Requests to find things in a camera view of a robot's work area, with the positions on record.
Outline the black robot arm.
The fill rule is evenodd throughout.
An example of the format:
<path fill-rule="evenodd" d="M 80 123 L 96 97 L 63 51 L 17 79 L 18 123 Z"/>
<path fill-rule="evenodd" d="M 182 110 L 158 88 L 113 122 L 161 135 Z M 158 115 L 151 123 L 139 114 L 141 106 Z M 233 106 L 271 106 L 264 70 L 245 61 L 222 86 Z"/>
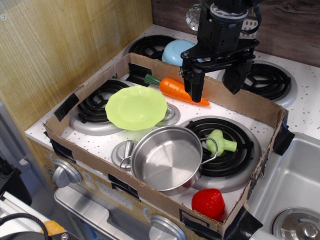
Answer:
<path fill-rule="evenodd" d="M 262 20 L 257 0 L 205 0 L 201 4 L 197 30 L 197 44 L 182 52 L 180 75 L 184 90 L 194 102 L 200 102 L 206 73 L 224 70 L 224 86 L 236 94 L 242 88 L 254 62 L 256 39 L 241 39 L 251 30 L 242 28 L 249 10 L 253 9 L 260 23 Z"/>

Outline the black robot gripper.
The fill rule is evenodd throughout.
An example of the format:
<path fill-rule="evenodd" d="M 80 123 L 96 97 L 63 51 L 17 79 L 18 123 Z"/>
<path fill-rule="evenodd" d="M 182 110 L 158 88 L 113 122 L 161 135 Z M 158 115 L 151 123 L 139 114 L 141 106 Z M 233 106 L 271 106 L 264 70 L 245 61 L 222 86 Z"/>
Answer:
<path fill-rule="evenodd" d="M 257 40 L 241 39 L 241 33 L 253 34 L 258 30 L 242 30 L 243 22 L 253 8 L 260 15 L 257 2 L 203 2 L 197 31 L 197 44 L 182 53 L 180 73 L 184 90 L 191 100 L 202 99 L 205 73 L 225 69 L 222 83 L 235 95 L 238 93 L 254 60 Z"/>

